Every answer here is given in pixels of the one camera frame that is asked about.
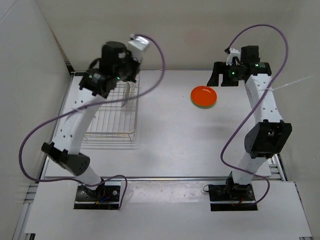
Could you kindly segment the grey plate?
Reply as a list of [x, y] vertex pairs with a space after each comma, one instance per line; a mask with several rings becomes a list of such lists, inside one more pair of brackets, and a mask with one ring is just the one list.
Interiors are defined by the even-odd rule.
[[123, 89], [123, 98], [122, 98], [122, 102], [121, 102], [122, 107], [126, 106], [128, 103], [129, 90], [130, 90], [130, 85], [129, 85], [129, 81], [128, 81]]

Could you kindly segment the orange plate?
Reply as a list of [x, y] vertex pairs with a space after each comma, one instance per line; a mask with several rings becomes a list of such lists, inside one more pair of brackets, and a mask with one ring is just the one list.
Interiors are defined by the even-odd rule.
[[216, 103], [218, 95], [213, 88], [201, 85], [191, 91], [190, 99], [199, 105], [207, 106]]

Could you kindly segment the green plate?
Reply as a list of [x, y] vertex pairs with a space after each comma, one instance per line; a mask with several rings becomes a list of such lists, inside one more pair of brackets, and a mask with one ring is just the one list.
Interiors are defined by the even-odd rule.
[[214, 107], [215, 104], [216, 104], [216, 103], [213, 103], [213, 104], [211, 104], [211, 105], [200, 105], [200, 104], [197, 104], [196, 102], [194, 102], [194, 101], [192, 101], [192, 100], [191, 100], [191, 102], [192, 102], [192, 104], [193, 104], [194, 106], [196, 106], [196, 107], [199, 108], [199, 109], [210, 109], [210, 108]]

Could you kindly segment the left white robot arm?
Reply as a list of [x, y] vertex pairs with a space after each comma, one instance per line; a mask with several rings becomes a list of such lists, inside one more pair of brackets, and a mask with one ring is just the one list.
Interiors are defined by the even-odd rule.
[[118, 81], [135, 82], [140, 71], [143, 53], [149, 41], [131, 39], [128, 44], [106, 42], [101, 57], [92, 61], [83, 75], [74, 102], [76, 111], [68, 115], [51, 143], [43, 143], [42, 151], [61, 168], [71, 173], [87, 188], [93, 200], [100, 200], [105, 188], [90, 167], [90, 158], [80, 152], [87, 129], [97, 110]]

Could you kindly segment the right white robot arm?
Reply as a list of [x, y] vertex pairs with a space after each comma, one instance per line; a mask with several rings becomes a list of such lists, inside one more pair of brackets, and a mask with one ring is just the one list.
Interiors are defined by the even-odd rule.
[[241, 50], [227, 48], [225, 52], [228, 54], [227, 60], [214, 63], [207, 86], [218, 86], [219, 75], [222, 75], [222, 87], [237, 87], [243, 81], [255, 125], [246, 134], [245, 153], [225, 184], [208, 186], [209, 193], [217, 201], [238, 200], [251, 194], [253, 175], [263, 163], [281, 152], [292, 132], [292, 125], [284, 122], [278, 111], [269, 87], [272, 71], [269, 63], [260, 60], [259, 47], [248, 45]]

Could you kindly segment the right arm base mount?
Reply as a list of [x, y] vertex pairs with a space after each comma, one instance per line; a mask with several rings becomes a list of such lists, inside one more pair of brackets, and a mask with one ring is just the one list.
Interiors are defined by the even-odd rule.
[[211, 212], [257, 211], [252, 185], [245, 189], [228, 189], [226, 184], [206, 184], [202, 191], [209, 195]]

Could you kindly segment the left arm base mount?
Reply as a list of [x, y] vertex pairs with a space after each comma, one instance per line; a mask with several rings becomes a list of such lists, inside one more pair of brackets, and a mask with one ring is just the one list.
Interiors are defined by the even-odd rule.
[[95, 190], [78, 185], [75, 210], [118, 210], [120, 206], [121, 181], [106, 182]]

